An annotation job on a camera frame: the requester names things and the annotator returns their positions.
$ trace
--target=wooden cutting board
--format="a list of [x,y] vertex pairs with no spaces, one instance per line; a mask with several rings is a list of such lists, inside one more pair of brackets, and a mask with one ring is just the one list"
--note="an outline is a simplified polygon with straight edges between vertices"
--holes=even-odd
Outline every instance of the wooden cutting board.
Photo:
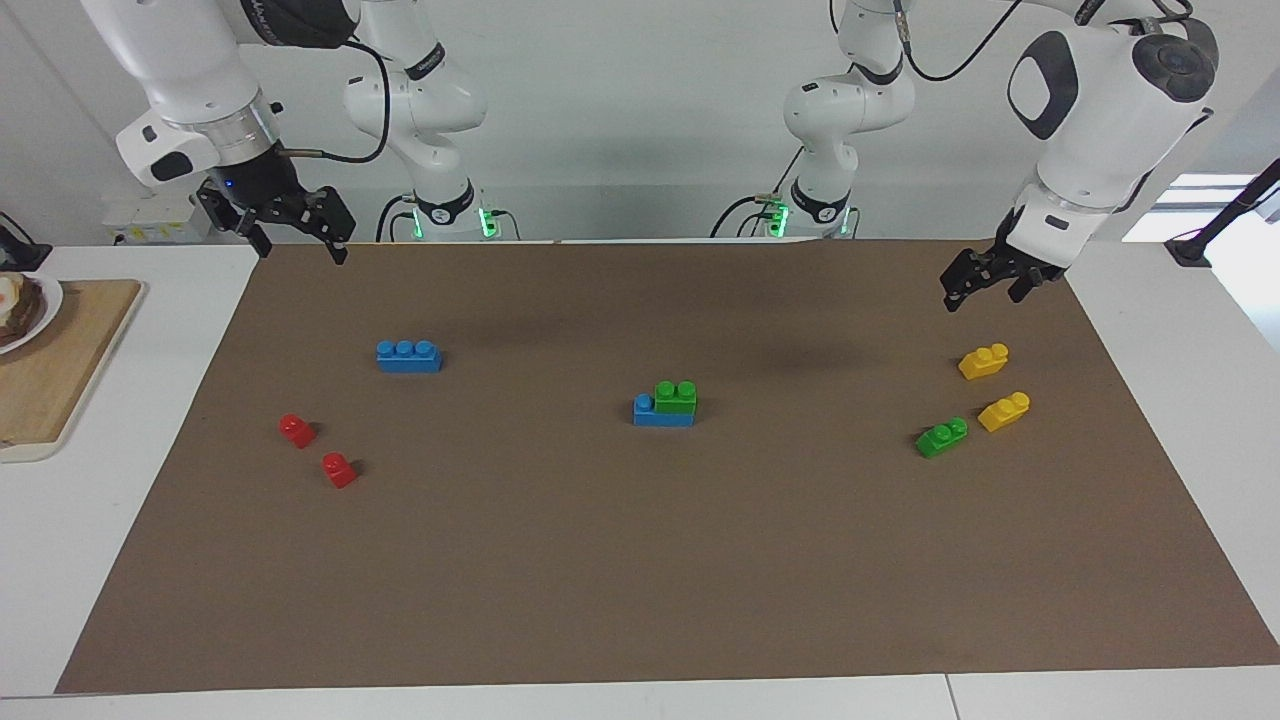
[[54,322],[0,355],[0,462],[31,462],[58,451],[142,292],[142,283],[129,279],[61,284]]

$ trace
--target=white tabletop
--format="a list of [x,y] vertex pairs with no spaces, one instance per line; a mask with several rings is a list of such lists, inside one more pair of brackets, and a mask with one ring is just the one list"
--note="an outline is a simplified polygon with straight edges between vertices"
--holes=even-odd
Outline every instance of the white tabletop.
[[[0,720],[1276,716],[1280,667],[33,697],[52,692],[253,263],[244,247],[136,247],[59,249],[46,264],[60,279],[148,287],[67,446],[0,465]],[[1094,243],[1068,277],[1276,633],[1280,355],[1212,273],[1178,268],[1160,246]]]

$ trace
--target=green indicator light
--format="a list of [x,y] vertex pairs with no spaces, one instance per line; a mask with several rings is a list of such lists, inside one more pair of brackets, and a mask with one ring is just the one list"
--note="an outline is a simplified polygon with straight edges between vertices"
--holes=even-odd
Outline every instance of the green indicator light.
[[769,234],[773,237],[785,236],[787,233],[788,218],[791,218],[791,208],[778,205],[777,210],[773,211],[773,218],[769,220]]
[[498,223],[494,222],[493,215],[484,208],[480,208],[480,231],[484,232],[485,240],[498,234]]

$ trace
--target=building block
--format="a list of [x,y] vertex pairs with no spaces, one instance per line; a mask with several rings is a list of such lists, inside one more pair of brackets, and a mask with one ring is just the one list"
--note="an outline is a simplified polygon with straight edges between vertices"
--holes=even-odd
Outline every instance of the building block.
[[691,428],[694,414],[659,413],[653,396],[641,393],[631,406],[631,423],[640,428]]
[[1012,425],[1030,409],[1032,398],[1025,392],[1015,392],[1004,400],[988,405],[978,415],[978,421],[982,423],[982,427],[987,428],[988,433],[993,433],[1000,428]]
[[347,462],[347,459],[342,456],[340,452],[330,452],[324,456],[321,461],[324,465],[324,473],[329,475],[329,480],[333,487],[342,489],[352,483],[357,478],[356,469]]
[[965,355],[964,360],[960,361],[960,373],[964,374],[964,379],[975,380],[995,375],[1004,370],[1006,364],[1009,364],[1009,346],[997,342],[991,347],[979,347]]
[[925,457],[937,457],[966,437],[969,437],[969,424],[961,418],[952,418],[947,424],[920,436],[920,439],[915,441],[915,447]]
[[425,340],[378,343],[378,368],[384,373],[439,373],[444,357]]
[[698,386],[662,380],[653,388],[654,409],[663,415],[692,415],[698,411]]
[[315,428],[292,413],[280,418],[280,434],[298,450],[311,445],[316,438]]

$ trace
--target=green toy brick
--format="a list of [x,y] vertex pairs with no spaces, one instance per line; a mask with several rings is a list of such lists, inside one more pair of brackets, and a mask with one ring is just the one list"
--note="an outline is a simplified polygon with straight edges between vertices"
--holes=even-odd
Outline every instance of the green toy brick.
[[952,418],[946,425],[938,425],[920,436],[920,439],[915,441],[915,447],[925,457],[937,457],[966,437],[969,437],[969,424],[961,418]]
[[698,386],[662,380],[653,388],[654,410],[663,415],[692,415],[698,410]]

